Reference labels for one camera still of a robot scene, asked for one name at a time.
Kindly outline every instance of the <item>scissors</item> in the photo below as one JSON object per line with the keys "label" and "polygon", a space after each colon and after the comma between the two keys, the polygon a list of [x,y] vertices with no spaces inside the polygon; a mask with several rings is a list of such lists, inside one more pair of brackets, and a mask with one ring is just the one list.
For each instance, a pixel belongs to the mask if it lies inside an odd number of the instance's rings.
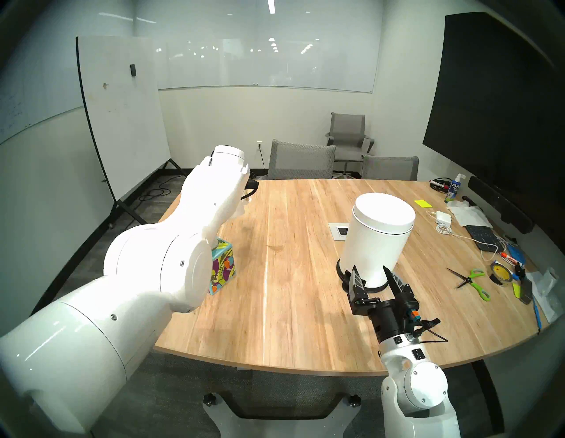
{"label": "scissors", "polygon": [[456,289],[459,289],[461,286],[466,285],[467,283],[469,283],[471,286],[473,286],[475,289],[477,289],[477,292],[479,293],[479,295],[481,296],[481,298],[485,301],[490,301],[490,295],[488,294],[487,291],[485,291],[481,286],[479,286],[478,284],[473,282],[473,278],[476,277],[482,277],[483,275],[485,275],[485,271],[483,271],[482,269],[473,269],[471,270],[471,274],[469,275],[469,277],[465,277],[461,274],[458,274],[455,271],[452,271],[451,269],[447,268],[448,271],[453,272],[457,277],[465,280],[463,283],[461,283],[459,286],[456,287]]}

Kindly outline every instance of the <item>colorful tissue box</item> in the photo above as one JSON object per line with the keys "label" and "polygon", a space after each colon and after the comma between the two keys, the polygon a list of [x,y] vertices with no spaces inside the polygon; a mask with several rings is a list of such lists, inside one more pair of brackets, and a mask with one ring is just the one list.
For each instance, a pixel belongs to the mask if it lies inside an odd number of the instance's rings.
{"label": "colorful tissue box", "polygon": [[212,279],[210,295],[214,295],[228,280],[236,274],[233,265],[232,244],[218,237],[218,246],[212,251]]}

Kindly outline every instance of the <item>chair armrest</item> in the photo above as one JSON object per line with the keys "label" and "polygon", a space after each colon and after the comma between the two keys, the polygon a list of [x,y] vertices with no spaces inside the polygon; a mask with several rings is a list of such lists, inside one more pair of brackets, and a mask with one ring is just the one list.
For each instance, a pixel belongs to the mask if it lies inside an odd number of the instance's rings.
{"label": "chair armrest", "polygon": [[328,146],[333,145],[333,142],[334,142],[334,140],[335,140],[335,139],[333,138],[333,136],[330,135],[329,132],[328,132],[325,136],[328,137]]}
{"label": "chair armrest", "polygon": [[[371,149],[373,147],[373,144],[375,144],[375,139],[374,138],[370,138],[367,136],[363,136],[363,146],[361,147],[361,150],[363,151],[363,153],[368,154],[369,152],[371,152]],[[367,150],[365,150],[364,146],[365,146],[365,140],[369,140],[369,147],[367,148]]]}

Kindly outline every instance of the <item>gray mesh chair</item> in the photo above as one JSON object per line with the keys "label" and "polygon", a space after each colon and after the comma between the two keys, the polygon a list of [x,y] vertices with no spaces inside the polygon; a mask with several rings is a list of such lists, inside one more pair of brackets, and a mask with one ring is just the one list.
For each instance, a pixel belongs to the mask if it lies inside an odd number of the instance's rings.
{"label": "gray mesh chair", "polygon": [[418,178],[418,157],[374,157],[363,156],[361,178],[366,180],[416,181]]}
{"label": "gray mesh chair", "polygon": [[331,179],[335,155],[335,146],[273,140],[266,179]]}
{"label": "gray mesh chair", "polygon": [[336,145],[336,162],[343,162],[344,171],[336,176],[347,178],[347,164],[363,161],[362,154],[368,154],[375,140],[365,135],[365,115],[332,113],[332,124],[328,137],[328,145]]}

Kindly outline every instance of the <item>sticky note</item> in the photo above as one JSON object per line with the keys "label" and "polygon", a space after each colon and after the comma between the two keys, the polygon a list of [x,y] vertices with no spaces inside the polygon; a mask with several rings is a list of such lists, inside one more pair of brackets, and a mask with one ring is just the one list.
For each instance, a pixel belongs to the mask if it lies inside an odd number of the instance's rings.
{"label": "sticky note", "polygon": [[512,283],[512,289],[514,289],[514,296],[520,298],[520,285],[518,283]]}
{"label": "sticky note", "polygon": [[418,201],[414,201],[414,202],[417,203],[423,209],[427,209],[428,207],[432,206],[431,204],[428,204],[427,202],[425,202],[425,200],[418,200]]}

